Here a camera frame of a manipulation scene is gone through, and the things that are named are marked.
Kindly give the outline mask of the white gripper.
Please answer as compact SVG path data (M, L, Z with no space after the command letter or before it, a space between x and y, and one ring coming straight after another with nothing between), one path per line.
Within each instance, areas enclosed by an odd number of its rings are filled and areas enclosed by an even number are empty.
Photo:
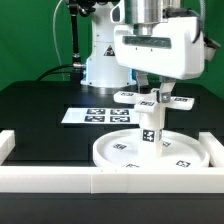
M145 72L165 76L160 78L159 100L169 102L175 79L197 78L203 72L204 41L196 17L169 18L153 28L152 36L133 31L132 25L116 26L114 45L121 66L140 70L136 72L139 91L149 89Z

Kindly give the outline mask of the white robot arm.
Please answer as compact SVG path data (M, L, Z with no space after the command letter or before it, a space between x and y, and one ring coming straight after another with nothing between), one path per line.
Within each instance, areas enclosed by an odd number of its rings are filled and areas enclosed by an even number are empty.
M147 75L161 77L168 98L177 79L199 77L204 70L200 16L181 0L98 2L92 15L92 53L83 87L99 94L149 91Z

